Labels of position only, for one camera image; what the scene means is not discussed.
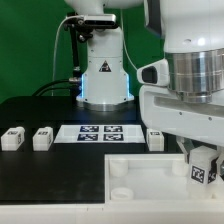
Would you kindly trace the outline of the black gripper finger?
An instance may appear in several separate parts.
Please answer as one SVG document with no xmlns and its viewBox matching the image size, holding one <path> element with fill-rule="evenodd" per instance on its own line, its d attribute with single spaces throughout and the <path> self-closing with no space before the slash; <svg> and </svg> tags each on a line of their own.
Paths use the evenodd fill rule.
<svg viewBox="0 0 224 224">
<path fill-rule="evenodd" d="M 224 147 L 217 146 L 217 152 L 219 154 L 216 161 L 217 174 L 224 179 Z"/>
<path fill-rule="evenodd" d="M 188 163 L 190 151 L 194 148 L 192 140 L 188 139 L 188 138 L 181 137 L 181 136 L 177 136 L 176 142 L 184 154 L 185 162 Z"/>
</svg>

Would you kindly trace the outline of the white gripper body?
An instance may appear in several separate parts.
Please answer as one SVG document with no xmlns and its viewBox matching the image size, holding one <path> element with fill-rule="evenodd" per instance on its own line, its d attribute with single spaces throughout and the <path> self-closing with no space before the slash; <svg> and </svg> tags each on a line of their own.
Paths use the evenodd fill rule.
<svg viewBox="0 0 224 224">
<path fill-rule="evenodd" d="M 140 113 L 147 128 L 224 147 L 224 90 L 214 92 L 211 102 L 184 102 L 168 89 L 165 59 L 137 70 L 142 84 Z"/>
</svg>

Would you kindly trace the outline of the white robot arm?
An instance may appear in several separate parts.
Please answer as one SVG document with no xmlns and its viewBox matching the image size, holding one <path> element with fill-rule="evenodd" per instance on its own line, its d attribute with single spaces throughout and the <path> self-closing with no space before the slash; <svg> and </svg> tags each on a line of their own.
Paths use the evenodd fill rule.
<svg viewBox="0 0 224 224">
<path fill-rule="evenodd" d="M 164 39 L 161 60 L 137 70 L 145 126 L 224 147 L 224 0 L 64 0 L 87 40 L 78 103 L 116 110 L 131 101 L 122 31 L 109 9 L 144 6 L 146 27 Z"/>
</svg>

